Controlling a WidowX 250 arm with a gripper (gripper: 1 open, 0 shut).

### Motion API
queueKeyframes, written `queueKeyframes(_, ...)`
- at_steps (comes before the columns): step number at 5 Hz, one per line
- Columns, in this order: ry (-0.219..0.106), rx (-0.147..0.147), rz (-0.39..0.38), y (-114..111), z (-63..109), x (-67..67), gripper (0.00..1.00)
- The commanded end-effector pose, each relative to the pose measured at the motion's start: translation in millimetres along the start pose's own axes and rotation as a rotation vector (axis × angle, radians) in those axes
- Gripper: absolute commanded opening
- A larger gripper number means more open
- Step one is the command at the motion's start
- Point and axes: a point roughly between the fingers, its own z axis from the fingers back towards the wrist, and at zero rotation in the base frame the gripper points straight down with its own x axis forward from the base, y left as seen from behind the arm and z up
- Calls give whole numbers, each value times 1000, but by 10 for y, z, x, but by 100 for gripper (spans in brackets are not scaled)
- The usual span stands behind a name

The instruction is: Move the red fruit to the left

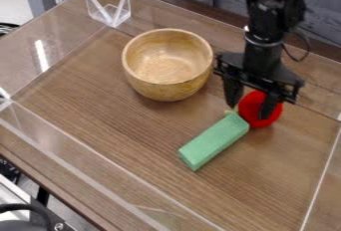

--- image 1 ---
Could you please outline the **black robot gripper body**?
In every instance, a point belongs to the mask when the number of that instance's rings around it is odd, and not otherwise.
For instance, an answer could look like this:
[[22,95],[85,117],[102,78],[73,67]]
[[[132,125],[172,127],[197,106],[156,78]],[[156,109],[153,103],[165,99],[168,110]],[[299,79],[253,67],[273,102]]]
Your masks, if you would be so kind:
[[220,53],[216,56],[217,64],[213,72],[223,77],[231,75],[241,81],[245,87],[257,89],[267,94],[279,93],[281,102],[295,104],[299,100],[300,89],[306,86],[306,81],[280,62],[265,74],[260,74],[256,69],[248,71],[244,68],[244,55],[241,53]]

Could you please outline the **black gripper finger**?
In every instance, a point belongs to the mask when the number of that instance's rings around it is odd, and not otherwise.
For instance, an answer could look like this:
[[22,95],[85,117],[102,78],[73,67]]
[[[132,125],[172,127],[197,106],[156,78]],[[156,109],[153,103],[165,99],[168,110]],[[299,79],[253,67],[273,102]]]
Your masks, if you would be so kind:
[[224,92],[228,105],[235,108],[244,94],[244,84],[231,75],[224,76]]
[[279,94],[277,93],[269,93],[265,96],[265,100],[264,100],[264,103],[263,103],[261,108],[260,108],[260,118],[261,119],[271,118],[279,103],[280,103]]

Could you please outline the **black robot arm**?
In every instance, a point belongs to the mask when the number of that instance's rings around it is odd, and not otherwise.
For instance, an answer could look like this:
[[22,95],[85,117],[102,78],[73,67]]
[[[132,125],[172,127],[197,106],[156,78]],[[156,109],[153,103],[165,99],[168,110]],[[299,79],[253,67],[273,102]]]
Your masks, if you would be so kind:
[[236,107],[244,89],[265,93],[259,117],[272,116],[276,106],[296,103],[304,79],[283,62],[288,54],[285,35],[304,21],[306,0],[245,0],[249,22],[244,29],[245,49],[241,53],[220,54],[213,72],[223,77],[225,101]]

